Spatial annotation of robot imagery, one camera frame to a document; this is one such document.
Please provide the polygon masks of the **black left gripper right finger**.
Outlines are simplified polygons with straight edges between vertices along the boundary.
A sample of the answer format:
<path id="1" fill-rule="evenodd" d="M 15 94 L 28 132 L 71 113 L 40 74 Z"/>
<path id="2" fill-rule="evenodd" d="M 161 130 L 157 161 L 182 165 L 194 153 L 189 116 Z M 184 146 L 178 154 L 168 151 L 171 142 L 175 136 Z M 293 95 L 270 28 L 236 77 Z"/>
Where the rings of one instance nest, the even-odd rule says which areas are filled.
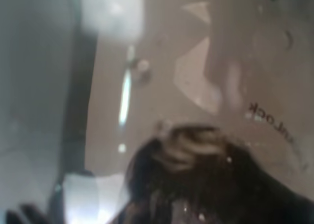
<path id="1" fill-rule="evenodd" d="M 117 224 L 311 224 L 312 200 L 270 176 L 244 143 L 215 127 L 169 130 L 143 144 L 126 173 Z"/>

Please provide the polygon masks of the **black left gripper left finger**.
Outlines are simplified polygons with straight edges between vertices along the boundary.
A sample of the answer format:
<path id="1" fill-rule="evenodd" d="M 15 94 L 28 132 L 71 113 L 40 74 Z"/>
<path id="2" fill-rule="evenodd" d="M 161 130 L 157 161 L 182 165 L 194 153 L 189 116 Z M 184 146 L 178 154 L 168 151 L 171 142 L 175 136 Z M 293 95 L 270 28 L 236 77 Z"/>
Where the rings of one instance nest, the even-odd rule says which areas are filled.
<path id="1" fill-rule="evenodd" d="M 74 35 L 70 84 L 62 131 L 62 173 L 84 170 L 88 104 L 97 38 L 78 29 Z"/>

